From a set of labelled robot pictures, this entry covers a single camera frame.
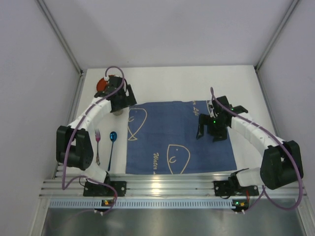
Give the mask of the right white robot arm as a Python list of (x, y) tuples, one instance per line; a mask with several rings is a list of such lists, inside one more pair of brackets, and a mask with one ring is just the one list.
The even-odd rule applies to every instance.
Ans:
[(254, 122), (243, 106), (232, 106), (226, 96), (213, 99), (210, 114), (200, 114), (197, 139), (205, 133), (213, 142), (225, 141), (231, 128), (251, 143), (262, 156), (261, 166), (233, 172), (229, 181), (235, 188), (264, 185), (274, 190), (303, 178), (300, 147), (285, 141)]

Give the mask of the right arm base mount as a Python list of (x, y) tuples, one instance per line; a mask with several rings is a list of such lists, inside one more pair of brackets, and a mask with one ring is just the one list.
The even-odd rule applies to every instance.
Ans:
[(232, 173), (227, 180), (215, 180), (214, 191), (215, 196), (223, 199), (228, 199), (233, 196), (258, 196), (259, 191), (256, 185), (250, 185), (242, 187), (237, 178), (236, 174)]

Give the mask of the speckled ceramic cup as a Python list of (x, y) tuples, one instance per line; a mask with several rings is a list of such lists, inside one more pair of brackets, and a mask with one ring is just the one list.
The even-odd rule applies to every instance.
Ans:
[(115, 116), (120, 116), (123, 113), (123, 110), (119, 110), (113, 113)]

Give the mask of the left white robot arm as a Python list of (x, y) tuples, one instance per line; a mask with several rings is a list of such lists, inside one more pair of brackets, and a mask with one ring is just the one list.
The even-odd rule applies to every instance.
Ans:
[(135, 105), (136, 99), (124, 77), (109, 75), (106, 79), (105, 90), (94, 95), (87, 109), (75, 121), (57, 129), (56, 160), (63, 164), (62, 189), (69, 186), (65, 182), (67, 168), (81, 170), (79, 177), (97, 184), (108, 179), (108, 172), (95, 162), (92, 145), (95, 129), (107, 114)]

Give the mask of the blue embroidered cloth placemat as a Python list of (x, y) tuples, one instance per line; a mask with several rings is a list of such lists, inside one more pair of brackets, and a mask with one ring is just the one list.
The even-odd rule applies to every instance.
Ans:
[(172, 101), (135, 105), (127, 126), (126, 173), (135, 175), (195, 174), (236, 170), (230, 139), (196, 139), (200, 114), (210, 102)]

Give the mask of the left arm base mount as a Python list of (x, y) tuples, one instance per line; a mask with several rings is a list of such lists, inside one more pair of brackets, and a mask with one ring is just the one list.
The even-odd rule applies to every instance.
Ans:
[[(126, 194), (126, 181), (111, 181), (109, 184), (111, 187), (113, 187), (118, 197), (124, 197)], [(109, 187), (105, 187), (100, 184), (95, 184), (86, 181), (84, 192), (84, 197), (114, 197), (115, 193), (112, 189)]]

